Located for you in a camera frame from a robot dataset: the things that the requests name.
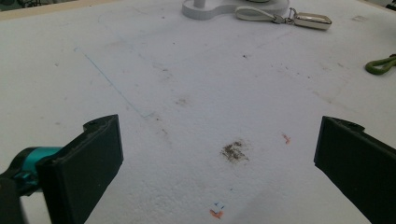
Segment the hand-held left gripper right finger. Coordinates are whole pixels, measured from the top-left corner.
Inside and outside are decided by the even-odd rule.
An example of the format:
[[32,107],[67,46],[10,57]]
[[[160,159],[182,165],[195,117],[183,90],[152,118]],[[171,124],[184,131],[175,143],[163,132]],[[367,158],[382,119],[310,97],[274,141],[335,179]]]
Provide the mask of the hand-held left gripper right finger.
[[396,149],[351,121],[322,118],[315,165],[372,224],[396,224]]

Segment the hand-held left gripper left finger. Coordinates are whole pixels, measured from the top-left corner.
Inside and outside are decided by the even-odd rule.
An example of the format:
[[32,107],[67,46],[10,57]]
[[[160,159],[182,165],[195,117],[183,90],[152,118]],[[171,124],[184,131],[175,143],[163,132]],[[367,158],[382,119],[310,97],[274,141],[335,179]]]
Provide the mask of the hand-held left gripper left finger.
[[52,224],[84,224],[123,162],[117,115],[83,125],[83,133],[37,162]]

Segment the green strap keychain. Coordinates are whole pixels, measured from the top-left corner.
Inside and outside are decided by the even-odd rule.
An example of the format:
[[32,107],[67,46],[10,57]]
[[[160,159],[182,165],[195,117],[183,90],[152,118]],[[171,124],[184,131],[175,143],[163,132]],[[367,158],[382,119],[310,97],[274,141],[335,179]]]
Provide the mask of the green strap keychain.
[[387,73],[394,66],[396,66],[396,54],[392,54],[385,59],[368,62],[364,68],[368,73],[380,76]]

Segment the white strap silver keychain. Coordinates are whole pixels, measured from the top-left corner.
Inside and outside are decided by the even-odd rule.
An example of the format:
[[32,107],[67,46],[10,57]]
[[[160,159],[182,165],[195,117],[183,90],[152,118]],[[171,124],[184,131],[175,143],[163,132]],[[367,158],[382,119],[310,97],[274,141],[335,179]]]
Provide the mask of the white strap silver keychain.
[[270,21],[275,24],[290,24],[321,31],[327,31],[332,26],[332,20],[325,15],[298,12],[293,7],[289,8],[287,17],[255,7],[237,7],[234,14],[237,19],[243,21]]

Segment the white foam mat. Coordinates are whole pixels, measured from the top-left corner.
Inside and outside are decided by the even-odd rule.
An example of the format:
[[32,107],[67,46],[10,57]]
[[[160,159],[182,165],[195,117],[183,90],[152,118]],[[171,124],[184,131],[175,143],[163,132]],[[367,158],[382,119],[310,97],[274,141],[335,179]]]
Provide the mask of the white foam mat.
[[331,28],[195,21],[182,0],[0,12],[0,173],[114,114],[124,161],[87,224],[369,224],[314,155],[324,116],[396,147],[396,69],[364,68],[396,53],[396,12],[290,4]]

